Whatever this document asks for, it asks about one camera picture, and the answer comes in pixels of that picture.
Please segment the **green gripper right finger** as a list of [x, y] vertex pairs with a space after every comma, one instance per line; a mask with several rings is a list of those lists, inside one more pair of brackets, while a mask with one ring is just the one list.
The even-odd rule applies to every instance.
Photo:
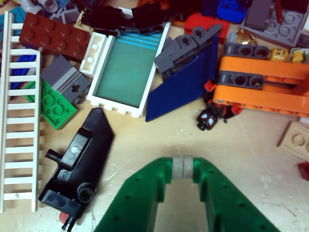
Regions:
[[277, 232], [278, 229], [210, 161], [184, 157], [184, 177], [198, 185], [210, 232]]

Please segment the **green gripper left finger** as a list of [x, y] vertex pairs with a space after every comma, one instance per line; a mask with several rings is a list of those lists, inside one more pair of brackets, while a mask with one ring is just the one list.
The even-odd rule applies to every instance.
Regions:
[[183, 157], [158, 158], [121, 186], [96, 232], [152, 232], [158, 204], [164, 201], [166, 184], [172, 175], [183, 176]]

